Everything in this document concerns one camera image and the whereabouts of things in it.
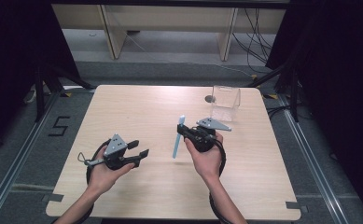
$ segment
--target blue marker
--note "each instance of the blue marker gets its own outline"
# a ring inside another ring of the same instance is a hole
[[[185,116],[182,115],[178,121],[178,124],[181,124],[181,126],[184,124],[184,121],[185,121]],[[175,139],[175,150],[173,150],[173,159],[175,159],[175,156],[177,155],[177,150],[178,150],[178,145],[180,143],[180,137],[181,137],[181,134],[177,134],[177,137]]]

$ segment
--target hand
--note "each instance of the hand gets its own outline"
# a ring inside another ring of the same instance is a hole
[[[102,159],[107,146],[104,146],[97,153],[96,160]],[[134,163],[128,163],[118,170],[109,169],[104,163],[95,165],[91,171],[91,179],[88,184],[88,191],[101,195],[109,191],[115,182],[122,175],[128,173],[134,167]]]
[[[216,132],[216,140],[223,142],[223,136]],[[199,152],[193,143],[185,138],[184,142],[192,156],[196,172],[207,181],[211,178],[219,178],[219,166],[221,164],[221,153],[217,146],[213,146],[206,152]]]

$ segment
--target background table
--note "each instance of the background table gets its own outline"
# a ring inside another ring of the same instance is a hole
[[[125,156],[149,148],[140,167],[121,177],[95,204],[93,217],[216,219],[208,190],[194,170],[184,143],[172,158],[180,115],[195,126],[209,117],[204,101],[211,87],[99,86],[78,131],[47,213],[60,216],[86,188],[86,166],[79,152],[91,157],[114,133],[125,142],[139,140]],[[241,89],[241,105],[224,136],[227,164],[221,180],[246,219],[296,220],[299,209],[286,203],[296,198],[260,93]]]

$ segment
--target gray carpet floor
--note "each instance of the gray carpet floor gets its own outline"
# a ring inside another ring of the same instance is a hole
[[[264,67],[197,65],[193,63],[77,63],[82,79],[93,85],[189,85],[189,86],[235,86],[243,87],[253,81],[249,75],[263,76]],[[67,79],[64,86],[75,85]],[[258,87],[262,94],[274,94],[275,78]],[[59,97],[39,134],[33,149],[23,165],[13,187],[0,209],[0,223],[50,223],[54,217],[46,215],[47,196],[52,193],[61,173],[68,152],[77,135],[93,93],[73,92],[71,96]],[[263,99],[265,105],[277,107],[279,100]],[[0,182],[15,159],[35,123],[35,102],[21,108],[3,136],[0,146]],[[342,204],[350,223],[363,223],[363,204],[356,195],[342,167],[333,160],[325,136],[310,115],[308,106],[298,108],[300,126],[325,173],[329,184]],[[51,136],[62,130],[53,128],[67,126],[62,136]],[[301,219],[293,223],[334,223],[325,201],[303,157],[300,146],[291,131],[284,112],[271,119],[272,127],[282,152],[292,187],[301,207]],[[100,218],[89,218],[86,223],[101,223]],[[113,223],[158,223],[158,221],[111,220]],[[250,223],[291,223],[254,221]]]

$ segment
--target forearm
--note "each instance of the forearm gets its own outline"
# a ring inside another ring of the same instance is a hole
[[[80,220],[93,206],[94,202],[100,197],[99,193],[86,190],[79,199],[74,202],[65,213],[59,217],[55,224],[74,223]]]
[[[215,202],[216,209],[221,216],[234,224],[246,223],[243,215],[231,200],[219,178],[205,178],[204,183],[207,188],[209,188],[211,196]]]

